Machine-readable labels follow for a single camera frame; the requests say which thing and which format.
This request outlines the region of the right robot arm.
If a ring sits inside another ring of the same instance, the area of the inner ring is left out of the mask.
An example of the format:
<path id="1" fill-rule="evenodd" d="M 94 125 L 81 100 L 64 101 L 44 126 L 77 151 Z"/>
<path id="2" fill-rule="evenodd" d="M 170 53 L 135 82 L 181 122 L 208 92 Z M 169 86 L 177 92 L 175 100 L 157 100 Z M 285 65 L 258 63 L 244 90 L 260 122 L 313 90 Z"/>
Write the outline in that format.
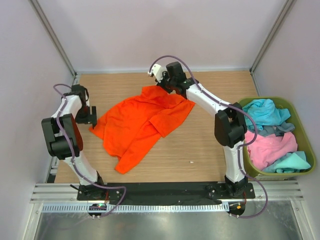
<path id="1" fill-rule="evenodd" d="M 149 75 L 168 93 L 175 92 L 196 103 L 214 117 L 214 136 L 223 146 L 226 173 L 225 192 L 231 198 L 241 196 L 248 184 L 244 170 L 243 147 L 247 125 L 239 103 L 231 104 L 210 93 L 191 73 L 188 78 L 177 61 L 166 67 L 154 63 Z"/>

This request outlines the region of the orange t-shirt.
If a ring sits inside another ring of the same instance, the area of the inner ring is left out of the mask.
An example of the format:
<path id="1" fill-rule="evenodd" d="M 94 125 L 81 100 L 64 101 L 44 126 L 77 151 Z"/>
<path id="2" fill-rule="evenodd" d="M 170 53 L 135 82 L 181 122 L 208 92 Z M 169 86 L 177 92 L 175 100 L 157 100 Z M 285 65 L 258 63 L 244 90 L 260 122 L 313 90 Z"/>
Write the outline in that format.
<path id="1" fill-rule="evenodd" d="M 90 132 L 118 159 L 115 170 L 126 174 L 137 166 L 160 138 L 165 138 L 186 120 L 195 103 L 159 86 L 145 86 L 102 115 Z"/>

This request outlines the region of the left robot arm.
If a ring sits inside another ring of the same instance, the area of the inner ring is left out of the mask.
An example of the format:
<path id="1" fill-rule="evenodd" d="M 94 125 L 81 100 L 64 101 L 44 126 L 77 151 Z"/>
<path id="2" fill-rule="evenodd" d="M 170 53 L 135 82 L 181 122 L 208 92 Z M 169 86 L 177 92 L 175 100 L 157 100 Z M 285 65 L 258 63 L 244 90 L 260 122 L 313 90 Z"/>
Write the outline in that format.
<path id="1" fill-rule="evenodd" d="M 89 163 L 83 149 L 84 143 L 77 124 L 97 125 L 97 109 L 90 106 L 88 89 L 80 84 L 70 86 L 70 91 L 61 93 L 61 104 L 57 111 L 41 121 L 41 127 L 48 153 L 65 162 L 77 175 L 79 191 L 88 191 L 95 200 L 101 200 L 106 187 L 98 173 Z"/>

